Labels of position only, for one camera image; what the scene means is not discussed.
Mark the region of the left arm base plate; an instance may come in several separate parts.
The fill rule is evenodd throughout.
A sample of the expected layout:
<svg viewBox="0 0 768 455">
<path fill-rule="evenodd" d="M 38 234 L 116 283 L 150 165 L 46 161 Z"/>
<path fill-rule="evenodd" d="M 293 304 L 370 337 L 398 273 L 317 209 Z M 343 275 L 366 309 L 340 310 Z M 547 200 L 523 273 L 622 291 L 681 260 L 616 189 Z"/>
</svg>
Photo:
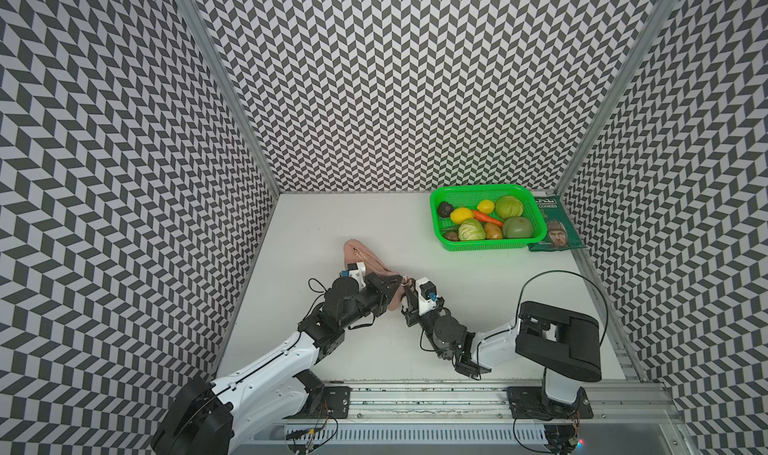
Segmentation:
<svg viewBox="0 0 768 455">
<path fill-rule="evenodd" d="M 324 386 L 311 391 L 305 405 L 297 414 L 299 418 L 327 417 L 347 419 L 352 389 L 349 386 Z"/>
</svg>

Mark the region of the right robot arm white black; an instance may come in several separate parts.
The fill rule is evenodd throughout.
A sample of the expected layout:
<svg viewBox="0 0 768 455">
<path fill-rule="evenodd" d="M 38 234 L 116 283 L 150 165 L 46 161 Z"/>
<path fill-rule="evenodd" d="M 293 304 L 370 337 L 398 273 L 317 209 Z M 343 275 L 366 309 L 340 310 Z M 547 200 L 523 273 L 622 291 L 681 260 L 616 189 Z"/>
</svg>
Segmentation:
<svg viewBox="0 0 768 455">
<path fill-rule="evenodd" d="M 421 328 L 428 352 L 467 378 L 479 380 L 501 364 L 527 359 L 544 368 L 544 400 L 570 408 L 583 384 L 602 380 L 600 326 L 590 315 L 525 301 L 509 323 L 476 333 L 451 314 L 426 278 L 404 290 L 401 313 L 409 327 Z"/>
</svg>

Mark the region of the pink fabric bag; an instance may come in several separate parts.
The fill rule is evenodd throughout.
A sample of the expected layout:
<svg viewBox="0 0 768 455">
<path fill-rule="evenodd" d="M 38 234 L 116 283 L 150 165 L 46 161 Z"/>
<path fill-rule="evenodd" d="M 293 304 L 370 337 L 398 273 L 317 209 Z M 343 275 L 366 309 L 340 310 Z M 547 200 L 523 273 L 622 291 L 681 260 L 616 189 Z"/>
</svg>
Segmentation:
<svg viewBox="0 0 768 455">
<path fill-rule="evenodd" d="M 375 273 L 380 277 L 398 275 L 365 244 L 356 239 L 347 240 L 343 246 L 344 265 L 363 263 L 367 274 Z"/>
</svg>

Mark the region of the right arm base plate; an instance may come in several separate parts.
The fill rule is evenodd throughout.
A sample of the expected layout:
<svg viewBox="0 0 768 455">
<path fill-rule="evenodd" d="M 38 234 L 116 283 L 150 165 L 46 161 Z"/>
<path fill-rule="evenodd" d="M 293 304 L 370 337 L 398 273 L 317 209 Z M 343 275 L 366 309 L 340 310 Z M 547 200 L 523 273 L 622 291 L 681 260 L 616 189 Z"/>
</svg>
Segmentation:
<svg viewBox="0 0 768 455">
<path fill-rule="evenodd" d="M 555 419 L 589 420 L 594 418 L 586 390 L 580 388 L 572 405 L 549 399 L 542 387 L 510 386 L 506 395 L 511 414 L 516 419 L 552 421 Z"/>
</svg>

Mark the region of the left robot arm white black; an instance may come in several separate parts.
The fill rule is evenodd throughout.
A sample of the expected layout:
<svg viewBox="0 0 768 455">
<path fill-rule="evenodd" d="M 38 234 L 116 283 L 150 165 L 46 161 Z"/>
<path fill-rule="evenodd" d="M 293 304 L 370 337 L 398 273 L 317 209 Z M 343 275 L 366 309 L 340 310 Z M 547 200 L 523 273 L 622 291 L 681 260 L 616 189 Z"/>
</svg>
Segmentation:
<svg viewBox="0 0 768 455">
<path fill-rule="evenodd" d="M 400 275 L 348 270 L 316 298 L 287 340 L 235 372 L 190 379 L 150 440 L 156 454 L 230 454 L 250 437 L 299 413 L 322 382 L 311 369 L 343 341 L 348 328 L 386 312 Z"/>
</svg>

